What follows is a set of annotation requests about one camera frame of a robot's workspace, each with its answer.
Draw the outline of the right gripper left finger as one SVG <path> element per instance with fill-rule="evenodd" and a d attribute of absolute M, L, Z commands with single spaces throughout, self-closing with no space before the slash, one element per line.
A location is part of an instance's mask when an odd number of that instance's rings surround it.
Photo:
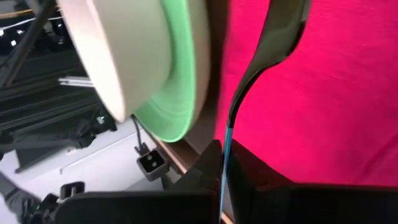
<path fill-rule="evenodd" d="M 213 140 L 172 186 L 183 196 L 177 200 L 180 224 L 220 224 L 221 161 L 221 142 Z"/>

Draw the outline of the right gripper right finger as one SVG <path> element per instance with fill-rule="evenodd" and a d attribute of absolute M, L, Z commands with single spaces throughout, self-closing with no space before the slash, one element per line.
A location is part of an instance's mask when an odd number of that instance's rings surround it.
<path fill-rule="evenodd" d="M 235 224 L 285 224 L 292 181 L 233 140 L 228 187 Z"/>

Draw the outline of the green plastic plate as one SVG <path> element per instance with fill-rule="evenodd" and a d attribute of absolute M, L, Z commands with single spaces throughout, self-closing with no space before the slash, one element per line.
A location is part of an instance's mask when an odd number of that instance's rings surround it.
<path fill-rule="evenodd" d="M 206 0 L 163 0 L 171 34 L 172 68 L 164 86 L 135 113 L 153 136 L 176 142 L 200 115 L 210 80 Z"/>

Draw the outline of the red cloth napkin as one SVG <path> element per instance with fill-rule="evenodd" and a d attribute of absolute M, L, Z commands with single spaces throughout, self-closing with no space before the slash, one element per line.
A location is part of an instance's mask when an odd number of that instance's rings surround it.
<path fill-rule="evenodd" d="M 313 0 L 233 137 L 296 182 L 398 186 L 398 0 Z"/>

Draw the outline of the fork with blue handle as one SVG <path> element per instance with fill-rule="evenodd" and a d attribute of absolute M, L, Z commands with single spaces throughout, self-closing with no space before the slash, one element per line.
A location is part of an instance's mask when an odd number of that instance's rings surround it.
<path fill-rule="evenodd" d="M 229 195 L 228 170 L 231 143 L 239 107 L 260 75 L 283 62 L 303 34 L 311 0 L 270 0 L 259 43 L 229 106 L 223 145 L 220 198 Z"/>

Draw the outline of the grey-white bowl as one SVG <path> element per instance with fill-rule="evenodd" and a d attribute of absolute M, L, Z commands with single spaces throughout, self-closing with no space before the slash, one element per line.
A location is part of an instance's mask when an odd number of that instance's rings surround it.
<path fill-rule="evenodd" d="M 123 122 L 164 85 L 172 64 L 160 0 L 57 0 L 101 101 Z"/>

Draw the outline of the silver aluminium bar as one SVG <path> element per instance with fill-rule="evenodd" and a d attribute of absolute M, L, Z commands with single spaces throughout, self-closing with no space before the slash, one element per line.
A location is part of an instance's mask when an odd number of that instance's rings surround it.
<path fill-rule="evenodd" d="M 93 84 L 88 77 L 63 77 L 59 78 L 58 82 L 60 85 L 65 86 L 77 86 L 85 88 L 93 88 Z"/>

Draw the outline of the black aluminium rig frame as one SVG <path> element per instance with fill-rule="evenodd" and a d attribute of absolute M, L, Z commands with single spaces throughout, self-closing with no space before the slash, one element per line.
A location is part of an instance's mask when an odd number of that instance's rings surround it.
<path fill-rule="evenodd" d="M 115 131 L 92 87 L 67 85 L 86 78 L 55 0 L 0 0 L 0 160 L 24 172 Z"/>

